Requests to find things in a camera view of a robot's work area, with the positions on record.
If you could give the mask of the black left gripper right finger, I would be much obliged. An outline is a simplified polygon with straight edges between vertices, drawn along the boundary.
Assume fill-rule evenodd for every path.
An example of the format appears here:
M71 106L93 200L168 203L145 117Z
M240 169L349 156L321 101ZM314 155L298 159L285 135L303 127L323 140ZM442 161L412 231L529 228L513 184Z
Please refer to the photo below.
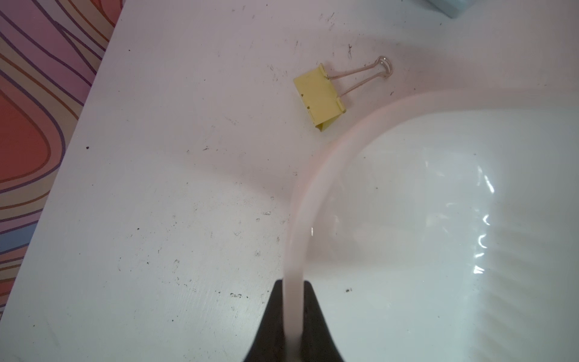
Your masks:
M321 306L309 281L304 282L303 332L300 357L308 362L343 362L327 327Z

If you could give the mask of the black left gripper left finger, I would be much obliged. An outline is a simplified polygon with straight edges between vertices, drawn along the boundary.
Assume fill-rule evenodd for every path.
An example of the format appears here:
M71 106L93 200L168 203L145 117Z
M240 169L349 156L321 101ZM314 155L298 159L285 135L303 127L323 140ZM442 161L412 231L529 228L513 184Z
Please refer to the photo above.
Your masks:
M244 362L282 362L286 360L283 332L283 282L271 290L262 321Z

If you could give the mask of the white plastic storage box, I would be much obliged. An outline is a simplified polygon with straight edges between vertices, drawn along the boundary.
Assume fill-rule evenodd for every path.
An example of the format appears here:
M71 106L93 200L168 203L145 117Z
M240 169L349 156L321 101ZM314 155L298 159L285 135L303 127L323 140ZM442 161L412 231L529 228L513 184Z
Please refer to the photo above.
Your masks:
M301 172L288 331L312 283L346 361L578 359L578 96L437 91Z

